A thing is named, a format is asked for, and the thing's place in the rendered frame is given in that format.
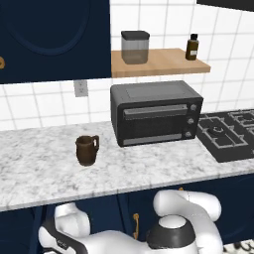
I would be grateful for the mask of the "black toaster oven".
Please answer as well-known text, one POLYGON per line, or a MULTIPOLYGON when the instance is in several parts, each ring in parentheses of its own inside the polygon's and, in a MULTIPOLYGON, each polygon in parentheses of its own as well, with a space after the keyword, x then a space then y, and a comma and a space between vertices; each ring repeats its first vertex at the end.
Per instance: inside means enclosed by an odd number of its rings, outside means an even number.
POLYGON ((110 88, 111 123, 117 143, 120 147, 128 147, 123 145, 125 137, 124 109, 179 104, 185 104, 188 108, 186 126, 183 138, 180 140, 193 139, 196 134, 202 103, 203 98, 183 80, 112 85, 110 88), (196 111, 191 111, 192 104, 197 106, 196 111), (188 124, 189 118, 194 120, 192 125, 188 124), (188 131, 192 133, 190 138, 186 137, 188 131))

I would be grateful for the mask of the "toaster oven glass door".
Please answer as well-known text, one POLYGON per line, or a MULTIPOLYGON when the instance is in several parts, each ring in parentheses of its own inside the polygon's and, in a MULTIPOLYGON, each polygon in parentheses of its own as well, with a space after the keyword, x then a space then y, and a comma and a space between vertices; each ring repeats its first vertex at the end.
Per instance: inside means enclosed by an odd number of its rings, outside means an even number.
POLYGON ((186 126, 185 104, 123 110, 124 146, 180 140, 186 126))

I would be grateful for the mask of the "black range hood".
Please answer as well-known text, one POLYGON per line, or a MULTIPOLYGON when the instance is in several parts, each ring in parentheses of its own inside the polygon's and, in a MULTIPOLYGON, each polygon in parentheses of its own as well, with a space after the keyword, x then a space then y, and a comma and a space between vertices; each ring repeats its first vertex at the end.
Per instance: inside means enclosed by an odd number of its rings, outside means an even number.
POLYGON ((254 0, 196 0, 197 4, 254 12, 254 0))

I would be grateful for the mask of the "brown bottle with black cap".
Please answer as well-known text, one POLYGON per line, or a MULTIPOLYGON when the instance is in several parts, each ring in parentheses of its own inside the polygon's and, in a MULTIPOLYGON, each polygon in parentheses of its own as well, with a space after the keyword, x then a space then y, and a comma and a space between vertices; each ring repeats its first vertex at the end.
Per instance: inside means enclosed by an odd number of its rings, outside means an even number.
POLYGON ((190 39, 188 40, 187 50, 186 50, 186 59, 188 61, 195 61, 197 56, 199 41, 197 39, 197 34, 191 34, 190 39))

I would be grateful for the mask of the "black gas hob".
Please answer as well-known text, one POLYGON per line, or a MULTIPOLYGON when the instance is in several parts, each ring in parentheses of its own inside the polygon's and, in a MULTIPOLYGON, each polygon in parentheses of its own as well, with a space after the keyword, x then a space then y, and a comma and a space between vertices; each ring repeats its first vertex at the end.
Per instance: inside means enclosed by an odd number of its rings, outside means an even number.
POLYGON ((218 163, 254 159, 254 109, 201 114, 196 136, 218 163))

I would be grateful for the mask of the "navy base cupboard door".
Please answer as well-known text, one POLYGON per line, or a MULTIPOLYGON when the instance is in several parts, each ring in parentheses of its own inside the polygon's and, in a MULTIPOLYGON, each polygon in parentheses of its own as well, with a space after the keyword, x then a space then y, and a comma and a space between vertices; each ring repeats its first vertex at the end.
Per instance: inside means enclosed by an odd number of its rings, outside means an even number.
MULTIPOLYGON (((221 215, 215 222, 224 244, 254 238, 254 175, 228 177, 171 186, 169 190, 201 191, 215 195, 221 203, 221 215)), ((147 231, 158 221, 153 199, 159 189, 128 194, 130 217, 139 214, 139 236, 146 240, 147 231)))
POLYGON ((0 212, 0 254, 29 254, 34 219, 29 208, 0 212))
POLYGON ((115 195, 76 200, 75 205, 87 213, 91 233, 105 230, 123 230, 119 204, 115 195))

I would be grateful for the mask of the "grey wall socket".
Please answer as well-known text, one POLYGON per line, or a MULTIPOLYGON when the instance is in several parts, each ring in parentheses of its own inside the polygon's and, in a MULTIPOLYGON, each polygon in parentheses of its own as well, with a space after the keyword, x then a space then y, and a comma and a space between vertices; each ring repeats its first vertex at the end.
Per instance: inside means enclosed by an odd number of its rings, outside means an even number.
POLYGON ((73 82, 74 94, 76 97, 85 97, 88 95, 87 80, 80 79, 73 82))

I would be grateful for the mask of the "brown mug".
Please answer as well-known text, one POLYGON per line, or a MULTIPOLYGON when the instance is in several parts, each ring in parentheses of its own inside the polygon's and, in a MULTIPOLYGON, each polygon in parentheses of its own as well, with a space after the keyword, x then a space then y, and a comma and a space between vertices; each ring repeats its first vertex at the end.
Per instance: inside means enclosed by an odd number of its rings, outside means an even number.
POLYGON ((99 150, 99 137, 79 136, 76 141, 76 157, 82 166, 91 166, 95 163, 99 150))

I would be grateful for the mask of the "wooden wall shelf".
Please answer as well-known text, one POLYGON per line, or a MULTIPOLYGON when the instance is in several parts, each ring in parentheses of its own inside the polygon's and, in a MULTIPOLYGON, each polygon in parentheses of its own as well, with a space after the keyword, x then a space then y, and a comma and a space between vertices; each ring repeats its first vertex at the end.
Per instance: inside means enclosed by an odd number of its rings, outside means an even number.
POLYGON ((120 51, 112 51, 111 72, 113 78, 190 74, 210 72, 210 66, 200 60, 188 61, 182 49, 149 50, 148 61, 143 64, 127 64, 120 51))

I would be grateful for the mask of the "grey jar with black lid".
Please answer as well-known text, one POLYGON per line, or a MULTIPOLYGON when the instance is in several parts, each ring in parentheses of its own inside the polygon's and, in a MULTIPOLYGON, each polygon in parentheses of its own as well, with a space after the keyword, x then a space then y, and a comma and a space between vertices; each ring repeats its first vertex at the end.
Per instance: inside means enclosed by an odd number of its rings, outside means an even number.
POLYGON ((121 57, 126 64, 145 64, 148 61, 150 34, 146 31, 121 32, 121 57))

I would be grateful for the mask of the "navy wall cupboard door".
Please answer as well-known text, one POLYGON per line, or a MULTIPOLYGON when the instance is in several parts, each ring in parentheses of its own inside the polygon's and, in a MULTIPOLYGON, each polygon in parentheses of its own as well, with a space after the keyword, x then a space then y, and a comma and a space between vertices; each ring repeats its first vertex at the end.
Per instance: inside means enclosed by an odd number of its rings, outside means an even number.
POLYGON ((109 0, 0 0, 0 57, 0 84, 109 77, 109 0))

